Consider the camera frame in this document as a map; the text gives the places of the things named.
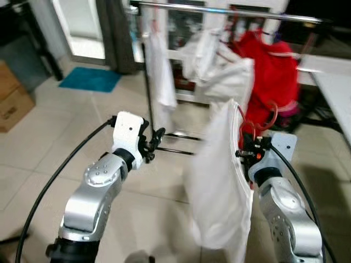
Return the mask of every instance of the floor mat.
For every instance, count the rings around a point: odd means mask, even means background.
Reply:
[[[122,75],[109,70],[76,67],[61,82],[61,88],[90,90],[93,92],[113,91]]]

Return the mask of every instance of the clothes rack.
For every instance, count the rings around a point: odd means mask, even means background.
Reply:
[[[146,2],[141,0],[130,0],[130,5],[137,7],[139,9],[139,13],[138,13],[139,16],[142,16],[141,7],[148,7],[148,8],[159,8],[159,9],[168,9],[168,10],[180,10],[180,11],[192,12],[192,13],[214,13],[214,14],[222,14],[222,15],[235,15],[235,16],[241,16],[241,17],[265,18],[265,19],[275,19],[280,21],[303,22],[303,23],[313,24],[313,26],[311,27],[311,32],[309,34],[309,37],[302,49],[302,53],[299,56],[299,60],[298,60],[299,63],[306,55],[306,52],[311,51],[314,45],[315,39],[318,35],[318,28],[323,23],[323,20],[314,18],[314,17],[309,17],[309,16],[275,14],[270,12],[256,12],[256,11],[246,11],[246,10],[231,10],[231,9],[221,9],[221,8],[211,8],[211,7],[199,7],[195,5],[186,5],[186,4],[164,4],[164,3]],[[154,115],[152,110],[152,96],[151,96],[151,87],[149,82],[148,69],[146,66],[146,53],[145,53],[144,41],[141,44],[141,47],[144,55],[143,69],[144,69],[145,83],[146,83],[146,94],[148,97],[150,125],[151,125],[152,132],[154,132],[155,130],[154,130],[154,117],[153,117]],[[196,137],[177,135],[177,134],[166,134],[166,136],[176,137],[180,139],[196,140],[196,141],[202,140]],[[174,150],[170,148],[159,147],[157,149],[161,151],[181,153],[184,155],[194,155],[194,153],[192,152]]]

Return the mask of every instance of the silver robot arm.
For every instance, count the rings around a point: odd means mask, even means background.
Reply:
[[[81,185],[68,200],[59,237],[47,248],[51,262],[95,262],[111,204],[128,172],[154,159],[153,151],[165,134],[160,129],[146,142],[143,132],[148,125],[128,112],[117,115],[112,153],[86,169]]]
[[[290,161],[297,138],[275,133],[271,143]],[[253,165],[249,177],[259,186],[259,204],[269,227],[279,263],[321,263],[321,233],[305,211],[305,204],[289,180],[285,166],[272,151]]]

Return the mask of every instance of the cardboard box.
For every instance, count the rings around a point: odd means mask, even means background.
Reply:
[[[33,107],[34,102],[27,91],[0,61],[0,133],[8,132]]]
[[[4,61],[0,61],[0,101],[11,94],[21,83]]]

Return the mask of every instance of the curtain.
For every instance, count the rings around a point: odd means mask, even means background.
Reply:
[[[120,74],[137,71],[132,39],[122,0],[95,0],[105,48],[106,64]]]

